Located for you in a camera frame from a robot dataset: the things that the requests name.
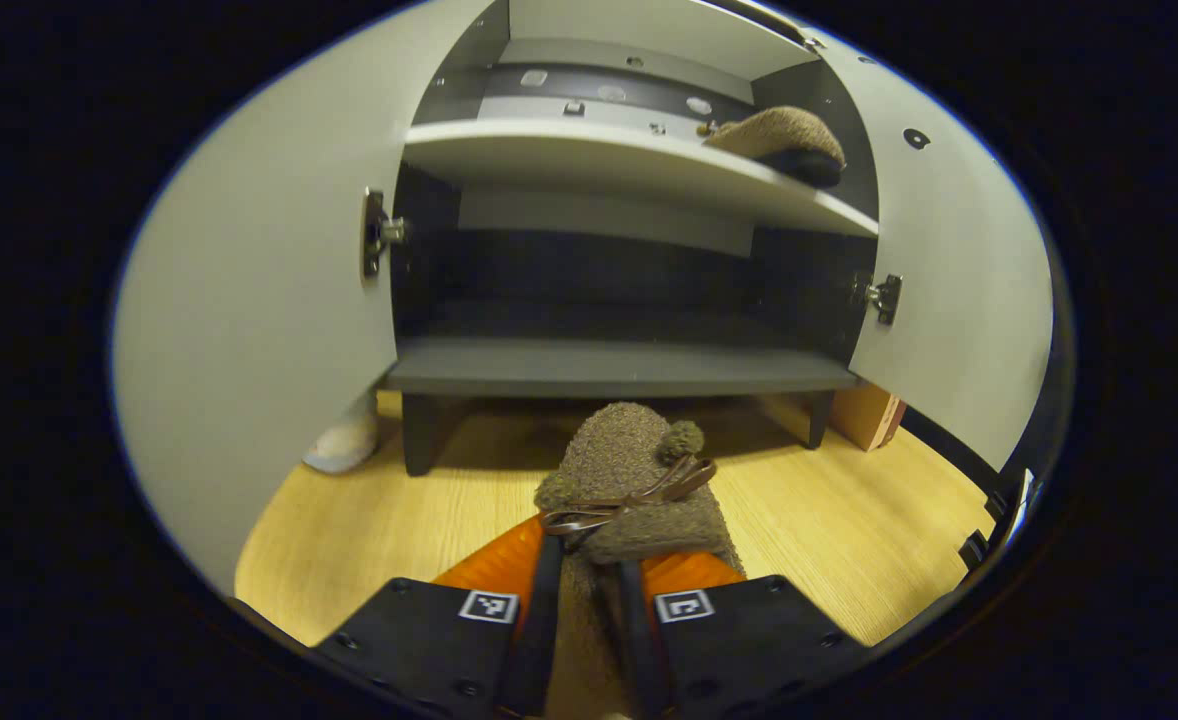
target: brown ribbon bow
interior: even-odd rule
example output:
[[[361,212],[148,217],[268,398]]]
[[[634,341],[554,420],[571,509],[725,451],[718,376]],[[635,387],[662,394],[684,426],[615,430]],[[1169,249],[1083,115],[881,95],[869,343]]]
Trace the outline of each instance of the brown ribbon bow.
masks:
[[[659,506],[659,503],[677,500],[694,491],[695,488],[708,483],[719,467],[713,460],[695,460],[694,455],[684,455],[675,462],[670,471],[663,478],[656,480],[650,487],[641,491],[629,493],[624,497],[609,497],[604,500],[581,500],[571,502],[570,509],[545,511],[540,516],[540,527],[551,536],[565,536],[580,530],[591,530],[601,528],[613,520],[620,518],[626,511],[634,507]],[[585,533],[575,546],[565,548],[565,551],[574,551],[590,533]]]

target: white cabinet door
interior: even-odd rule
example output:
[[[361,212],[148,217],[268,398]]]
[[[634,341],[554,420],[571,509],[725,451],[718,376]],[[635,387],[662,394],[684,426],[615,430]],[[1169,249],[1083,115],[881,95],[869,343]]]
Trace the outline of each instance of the white cabinet door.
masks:
[[[193,150],[135,238],[113,319],[123,443],[219,592],[320,430],[393,364],[389,275],[360,278],[364,187],[393,199],[434,71],[490,0],[434,0],[278,78]]]
[[[993,468],[1033,411],[1051,345],[1051,270],[1023,192],[952,114],[858,49],[826,44],[878,176],[874,280],[902,275],[895,324],[869,310],[851,371],[889,389]],[[905,131],[926,136],[921,150]]]

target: white slipper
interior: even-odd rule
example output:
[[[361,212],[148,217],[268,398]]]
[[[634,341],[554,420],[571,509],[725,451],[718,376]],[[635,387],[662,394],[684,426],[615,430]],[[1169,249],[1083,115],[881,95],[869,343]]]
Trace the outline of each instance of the white slipper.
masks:
[[[378,438],[375,392],[364,392],[309,448],[304,457],[305,465],[330,475],[348,473],[375,453]]]

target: cabinet door hinge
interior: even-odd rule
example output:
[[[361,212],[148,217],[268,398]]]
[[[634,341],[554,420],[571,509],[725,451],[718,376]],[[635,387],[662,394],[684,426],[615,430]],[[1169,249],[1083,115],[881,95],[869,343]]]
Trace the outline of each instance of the cabinet door hinge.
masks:
[[[384,193],[365,189],[362,193],[362,278],[380,272],[380,255],[391,245],[406,243],[410,227],[405,219],[391,218],[384,211]]]
[[[854,304],[873,304],[878,310],[878,322],[889,325],[895,322],[896,306],[900,305],[900,286],[904,278],[900,275],[887,275],[880,284],[873,284],[871,275],[858,273],[851,282],[851,302]]]

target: cabinet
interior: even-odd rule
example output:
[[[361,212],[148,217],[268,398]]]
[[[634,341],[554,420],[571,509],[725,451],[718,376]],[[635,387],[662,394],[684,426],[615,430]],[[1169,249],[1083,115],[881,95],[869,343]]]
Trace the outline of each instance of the cabinet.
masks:
[[[818,388],[809,377],[867,378],[992,465],[1010,456],[1051,329],[1046,252],[1019,187],[868,51],[799,24],[782,32],[739,5],[416,4],[320,49],[201,138],[124,265],[112,381],[141,491],[211,584],[233,592],[260,509],[357,394],[377,382],[481,392],[524,343],[550,394],[802,392]],[[581,70],[554,73],[560,59]],[[521,85],[534,65],[549,70],[549,94],[615,90],[584,100],[589,123],[554,127],[565,99]],[[510,92],[489,92],[507,78]],[[704,118],[689,95],[719,123],[757,105],[813,108],[848,152],[842,183],[813,191],[714,159],[689,132]],[[585,137],[590,123],[603,128]],[[909,145],[907,128],[929,145]],[[484,143],[501,151],[489,164],[476,161]],[[538,172],[474,176],[487,167]],[[362,272],[365,189],[412,227],[373,277]],[[550,273],[531,269],[542,249],[558,260]],[[417,263],[472,263],[496,282],[436,288],[448,275]],[[588,282],[604,267],[611,284]],[[855,275],[904,277],[894,324],[851,302]],[[602,341],[622,364],[593,355]],[[449,379],[474,387],[435,388],[454,342],[469,343],[475,376],[456,366]]]

